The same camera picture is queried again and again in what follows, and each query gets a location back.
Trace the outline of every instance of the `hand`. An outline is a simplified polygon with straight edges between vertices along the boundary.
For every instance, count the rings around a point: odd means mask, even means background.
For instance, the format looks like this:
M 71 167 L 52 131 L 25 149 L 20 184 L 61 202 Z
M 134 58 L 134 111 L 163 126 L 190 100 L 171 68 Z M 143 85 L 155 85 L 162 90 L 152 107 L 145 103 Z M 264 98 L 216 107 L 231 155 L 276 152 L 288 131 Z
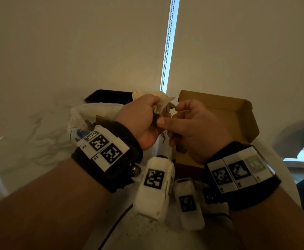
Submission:
M 204 163 L 234 139 L 218 118 L 198 100 L 185 100 L 176 107 L 173 118 L 159 118 L 157 125 L 168 130 L 169 145 L 183 142 L 189 155 Z
M 160 132 L 151 126 L 153 120 L 152 105 L 160 101 L 158 96 L 144 95 L 123 106 L 115 121 L 120 122 L 138 140 L 143 151 L 157 141 Z

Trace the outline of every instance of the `white plastic bag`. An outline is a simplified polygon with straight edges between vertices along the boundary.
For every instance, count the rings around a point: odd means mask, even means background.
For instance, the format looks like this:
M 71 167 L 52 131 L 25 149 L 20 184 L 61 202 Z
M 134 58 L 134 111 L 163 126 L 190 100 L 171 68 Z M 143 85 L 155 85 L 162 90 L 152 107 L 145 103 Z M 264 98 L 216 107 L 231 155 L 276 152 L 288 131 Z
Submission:
M 67 128 L 70 140 L 77 144 L 79 140 L 90 133 L 85 120 L 89 120 L 91 123 L 94 123 L 95 116 L 98 115 L 107 120 L 113 121 L 123 106 L 124 105 L 122 104 L 90 103 L 72 108 Z

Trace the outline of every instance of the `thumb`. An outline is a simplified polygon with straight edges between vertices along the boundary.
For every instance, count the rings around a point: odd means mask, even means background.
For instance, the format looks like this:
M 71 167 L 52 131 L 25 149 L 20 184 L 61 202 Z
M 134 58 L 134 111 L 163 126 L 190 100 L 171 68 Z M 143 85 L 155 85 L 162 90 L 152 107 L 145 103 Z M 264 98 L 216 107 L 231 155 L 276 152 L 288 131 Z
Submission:
M 191 119 L 158 118 L 157 125 L 182 136 L 188 136 L 191 132 L 191 121 Z

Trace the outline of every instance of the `forearm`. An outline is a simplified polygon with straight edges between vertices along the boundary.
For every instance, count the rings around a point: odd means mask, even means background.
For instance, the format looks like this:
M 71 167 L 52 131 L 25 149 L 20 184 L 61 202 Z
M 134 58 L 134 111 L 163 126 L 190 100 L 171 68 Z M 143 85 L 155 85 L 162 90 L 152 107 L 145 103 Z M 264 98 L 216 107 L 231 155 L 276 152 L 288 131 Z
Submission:
M 0 201 L 0 249 L 81 249 L 110 197 L 68 159 Z
M 304 211 L 281 187 L 258 205 L 230 215 L 248 249 L 304 249 Z

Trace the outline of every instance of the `fingernail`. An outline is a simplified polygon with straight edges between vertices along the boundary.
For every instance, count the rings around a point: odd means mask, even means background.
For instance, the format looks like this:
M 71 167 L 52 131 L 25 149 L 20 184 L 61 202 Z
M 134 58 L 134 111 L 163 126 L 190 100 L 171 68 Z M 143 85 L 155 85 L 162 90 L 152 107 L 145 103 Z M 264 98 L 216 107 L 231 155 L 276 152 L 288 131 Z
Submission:
M 163 118 L 159 118 L 157 120 L 157 125 L 164 125 L 164 123 L 165 123 L 165 120 Z

